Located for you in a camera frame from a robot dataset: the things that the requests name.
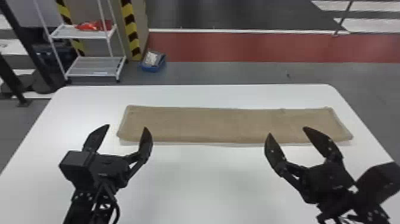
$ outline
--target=black pole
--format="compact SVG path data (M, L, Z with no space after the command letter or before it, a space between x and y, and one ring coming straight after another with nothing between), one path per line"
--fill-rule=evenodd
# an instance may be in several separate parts
M349 11L350 11L351 6L353 5L353 2L354 2L354 0L349 1L349 4L347 5L346 10L343 12L343 16L339 22L339 27L335 30L335 33L333 34L334 36L338 36L339 29L342 27L343 22L345 21L347 15L349 14Z
M46 67L42 64L38 56L36 55L35 50L32 47L32 42L24 31L24 29L18 23L16 17L14 16L13 12L11 11L10 7L8 6L6 0L0 0L0 10L3 12L3 15L7 19L8 23L14 29L15 35L21 41L22 45L25 47L25 50L28 52L29 57L32 59L33 63L35 64L37 70L42 75L43 80L45 83L54 91L57 90L56 84L51 79L49 72L47 71Z
M7 86L10 88L12 93L18 98L20 101L20 106L28 106L29 101L26 100L24 95L22 95L22 89L23 85L20 82L20 80L17 78L17 75L13 72L11 67L7 64L5 59L3 58L3 55L0 54L0 77L4 81L4 83L7 84Z

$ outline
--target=hazard stripe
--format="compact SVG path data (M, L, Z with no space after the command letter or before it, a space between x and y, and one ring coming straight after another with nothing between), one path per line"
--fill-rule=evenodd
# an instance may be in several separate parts
M61 14L61 17L62 17L62 20L64 21L64 23L68 24L68 25L72 25L70 10L67 8L64 0L55 0L55 2L57 3L58 12ZM83 44L80 40L73 39L71 44L78 51L78 53L81 56L85 56Z
M142 59L140 51L138 27L135 22L135 15L130 0L121 0L121 11L125 23L125 32L129 41L129 50L135 61Z

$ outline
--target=red floor stripe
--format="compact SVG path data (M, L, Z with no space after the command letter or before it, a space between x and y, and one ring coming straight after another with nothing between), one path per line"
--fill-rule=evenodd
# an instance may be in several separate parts
M168 61L400 63L400 35L151 33Z

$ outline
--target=robotic arm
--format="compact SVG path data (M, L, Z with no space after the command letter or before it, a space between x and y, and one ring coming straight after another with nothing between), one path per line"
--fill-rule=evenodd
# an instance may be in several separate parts
M380 204L400 190L400 167L386 163L368 169L355 182L346 171L343 155L329 136L304 127L308 139L325 158L323 164L304 167L287 161L272 134L268 134L264 152L275 172L288 181L308 204L316 204L321 210L319 223L332 219L337 224L342 215L352 210L356 215L346 219L361 223L386 224L389 216ZM350 191L356 186L357 192Z
M69 151L59 165L76 189L64 224L106 224L114 210L113 223L117 223L120 208L115 194L127 186L150 157L153 141L147 128L143 130L137 152L123 157L98 154L108 128L109 125L104 125L93 131L82 151Z

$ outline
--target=wire shelf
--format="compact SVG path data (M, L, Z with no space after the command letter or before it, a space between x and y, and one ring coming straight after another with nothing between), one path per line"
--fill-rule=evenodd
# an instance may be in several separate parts
M114 34L117 26L114 24L111 30L107 31L82 31L75 28L73 25L61 24L51 33L54 39L110 39Z
M119 79L126 57L77 57L67 76L112 76Z

